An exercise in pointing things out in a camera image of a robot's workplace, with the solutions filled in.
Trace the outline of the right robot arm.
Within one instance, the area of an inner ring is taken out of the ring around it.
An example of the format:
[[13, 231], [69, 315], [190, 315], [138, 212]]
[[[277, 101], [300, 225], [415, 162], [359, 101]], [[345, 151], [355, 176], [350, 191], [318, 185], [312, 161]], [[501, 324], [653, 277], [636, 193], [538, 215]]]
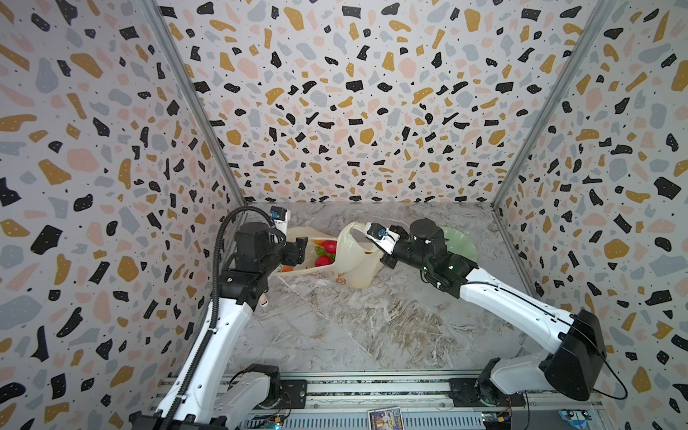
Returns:
[[547, 305], [493, 276], [477, 262], [451, 251], [444, 230], [433, 220], [414, 221], [409, 230], [370, 223], [365, 235], [379, 248], [383, 265], [404, 263], [421, 281], [500, 317], [539, 345], [536, 354], [491, 359], [470, 388], [454, 399], [500, 406], [517, 392], [554, 391], [587, 401], [606, 363], [598, 317]]

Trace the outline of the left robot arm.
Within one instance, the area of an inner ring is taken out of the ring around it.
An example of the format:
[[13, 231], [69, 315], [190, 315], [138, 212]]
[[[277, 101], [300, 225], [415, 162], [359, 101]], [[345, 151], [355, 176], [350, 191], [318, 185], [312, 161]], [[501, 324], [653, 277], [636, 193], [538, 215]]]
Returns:
[[270, 276], [282, 265], [304, 262], [307, 240], [287, 240], [288, 221], [272, 210], [266, 223], [242, 225], [235, 235], [235, 266], [213, 263], [211, 304], [177, 380], [150, 415], [134, 417], [135, 429], [236, 429], [259, 405], [281, 400], [274, 365], [251, 365], [220, 392], [222, 376], [239, 335], [251, 319]]

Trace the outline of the cream plastic bag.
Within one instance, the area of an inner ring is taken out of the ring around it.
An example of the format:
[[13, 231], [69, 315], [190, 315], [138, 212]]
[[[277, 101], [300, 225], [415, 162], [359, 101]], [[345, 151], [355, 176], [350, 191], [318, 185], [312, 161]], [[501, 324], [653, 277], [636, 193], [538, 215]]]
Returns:
[[[352, 222], [344, 227], [335, 238], [311, 227], [294, 227], [287, 230], [289, 241], [307, 237], [306, 260], [301, 265], [289, 267], [283, 265], [276, 275], [281, 278], [300, 275], [319, 274], [337, 284], [350, 288], [368, 288], [383, 264], [380, 259], [383, 252], [365, 238], [365, 223]], [[323, 243], [327, 240], [337, 242], [336, 254], [327, 254]], [[329, 266], [315, 267], [315, 260], [328, 255], [333, 260]]]

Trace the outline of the red apple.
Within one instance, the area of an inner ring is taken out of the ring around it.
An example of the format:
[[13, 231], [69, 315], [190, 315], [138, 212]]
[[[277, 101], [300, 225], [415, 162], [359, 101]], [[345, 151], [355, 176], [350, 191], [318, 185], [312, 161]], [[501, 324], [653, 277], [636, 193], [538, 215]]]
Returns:
[[331, 259], [330, 256], [328, 256], [328, 255], [322, 255], [322, 256], [319, 256], [319, 257], [315, 260], [315, 267], [329, 266], [329, 265], [331, 265], [332, 263], [333, 263], [333, 260]]
[[337, 252], [337, 242], [333, 240], [327, 240], [322, 243], [322, 247], [327, 254], [336, 254]]

